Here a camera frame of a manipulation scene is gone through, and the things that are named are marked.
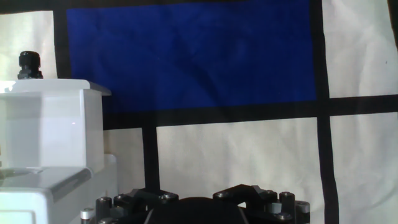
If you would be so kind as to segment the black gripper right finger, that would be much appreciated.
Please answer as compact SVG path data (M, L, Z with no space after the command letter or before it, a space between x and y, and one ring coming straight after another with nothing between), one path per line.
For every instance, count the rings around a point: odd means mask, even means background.
M234 205L244 223L310 224L310 203L297 200L291 192L240 184L214 193L213 199Z

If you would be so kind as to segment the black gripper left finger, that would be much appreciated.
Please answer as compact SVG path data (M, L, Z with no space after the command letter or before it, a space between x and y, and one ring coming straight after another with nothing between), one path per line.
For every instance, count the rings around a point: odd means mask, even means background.
M153 209L176 202L179 196L154 189L133 189L113 198L100 197L93 207L80 211L81 224L148 224Z

